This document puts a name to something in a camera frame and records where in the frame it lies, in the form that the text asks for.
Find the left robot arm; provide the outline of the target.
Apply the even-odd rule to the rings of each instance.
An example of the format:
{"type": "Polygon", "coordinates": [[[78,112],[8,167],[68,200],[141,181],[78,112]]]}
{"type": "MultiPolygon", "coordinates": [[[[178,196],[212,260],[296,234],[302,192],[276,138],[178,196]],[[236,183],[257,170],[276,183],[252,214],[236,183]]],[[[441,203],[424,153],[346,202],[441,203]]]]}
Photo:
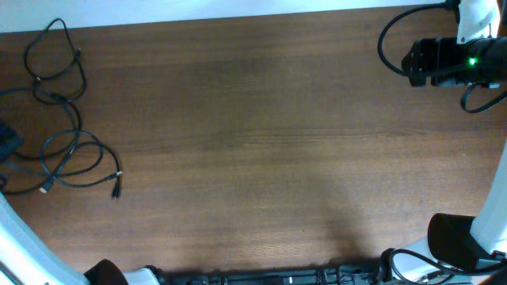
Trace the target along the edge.
{"type": "MultiPolygon", "coordinates": [[[[48,191],[50,186],[45,186],[46,182],[61,182],[59,178],[59,171],[63,164],[59,165],[55,171],[49,171],[46,164],[46,158],[52,158],[60,153],[66,153],[62,163],[66,163],[70,159],[74,149],[78,146],[78,137],[80,134],[89,135],[95,142],[86,142],[98,145],[100,148],[100,155],[95,164],[88,169],[80,170],[75,173],[67,173],[67,176],[81,174],[96,167],[102,159],[104,150],[111,153],[113,158],[118,162],[116,155],[110,151],[109,148],[101,144],[101,142],[86,131],[81,130],[81,120],[78,119],[77,123],[72,123],[72,130],[61,131],[57,135],[49,138],[43,145],[40,156],[35,157],[35,160],[40,160],[44,168],[44,173],[36,173],[44,177],[41,185],[34,186],[21,192],[2,192],[7,184],[7,178],[1,174],[1,271],[6,279],[9,279],[12,284],[163,284],[163,273],[158,272],[157,268],[145,267],[137,271],[123,273],[113,262],[110,260],[102,260],[87,272],[80,273],[70,267],[68,264],[60,260],[29,228],[29,226],[17,215],[13,208],[9,205],[4,196],[7,195],[22,195],[29,193],[33,190],[42,188],[42,192],[48,191]],[[44,155],[44,148],[56,136],[62,134],[72,133],[75,138],[65,148],[53,153],[44,155]]],[[[1,121],[1,163],[4,163],[14,151],[23,143],[17,133],[5,122],[1,121]]],[[[70,185],[72,188],[85,188],[100,184],[111,179],[118,179],[115,188],[112,192],[112,197],[118,198],[120,196],[120,164],[117,164],[117,172],[110,177],[106,177],[98,182],[83,185],[70,185]]]]}

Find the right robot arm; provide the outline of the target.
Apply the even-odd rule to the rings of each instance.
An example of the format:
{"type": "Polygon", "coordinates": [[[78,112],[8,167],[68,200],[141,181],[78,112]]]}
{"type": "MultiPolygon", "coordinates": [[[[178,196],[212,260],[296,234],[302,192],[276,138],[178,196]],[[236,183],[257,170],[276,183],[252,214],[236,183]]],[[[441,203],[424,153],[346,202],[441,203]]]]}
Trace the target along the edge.
{"type": "Polygon", "coordinates": [[[506,255],[506,113],[468,108],[473,88],[459,99],[461,110],[446,92],[390,95],[387,118],[416,135],[387,161],[401,190],[388,229],[405,251],[394,263],[409,279],[434,269],[417,253],[484,274],[491,270],[483,262],[506,255]]]}

